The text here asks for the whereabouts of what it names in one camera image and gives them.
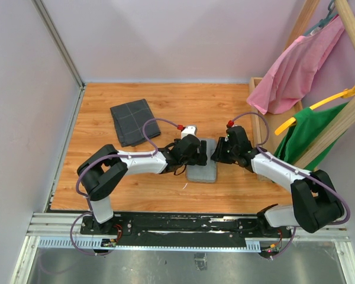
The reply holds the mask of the grey plastic tool case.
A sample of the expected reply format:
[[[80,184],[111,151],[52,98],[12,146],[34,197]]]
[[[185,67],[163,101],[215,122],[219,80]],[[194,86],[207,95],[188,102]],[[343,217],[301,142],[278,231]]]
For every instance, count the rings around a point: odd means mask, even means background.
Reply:
[[[186,178],[190,182],[214,183],[217,180],[217,164],[211,160],[211,156],[216,148],[216,141],[211,138],[203,138],[206,141],[206,165],[188,166],[186,169]]]

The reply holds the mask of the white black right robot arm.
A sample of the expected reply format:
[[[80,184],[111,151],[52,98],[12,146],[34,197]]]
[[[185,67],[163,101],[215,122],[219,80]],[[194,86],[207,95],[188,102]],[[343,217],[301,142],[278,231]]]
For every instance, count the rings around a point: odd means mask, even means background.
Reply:
[[[218,139],[211,159],[236,164],[264,176],[290,193],[291,205],[275,204],[258,212],[256,229],[264,237],[271,236],[278,227],[287,226],[315,233],[347,216],[346,208],[325,171],[300,169],[260,146],[253,147],[241,126],[226,130],[226,135]]]

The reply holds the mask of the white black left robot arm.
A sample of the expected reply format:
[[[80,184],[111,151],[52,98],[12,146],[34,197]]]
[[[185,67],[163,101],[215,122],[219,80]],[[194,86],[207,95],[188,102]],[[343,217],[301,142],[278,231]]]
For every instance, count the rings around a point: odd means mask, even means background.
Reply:
[[[99,149],[77,169],[77,193],[88,202],[94,227],[102,234],[115,227],[110,194],[123,177],[144,173],[180,175],[180,168],[206,166],[207,142],[193,134],[150,152],[118,151],[112,144]]]

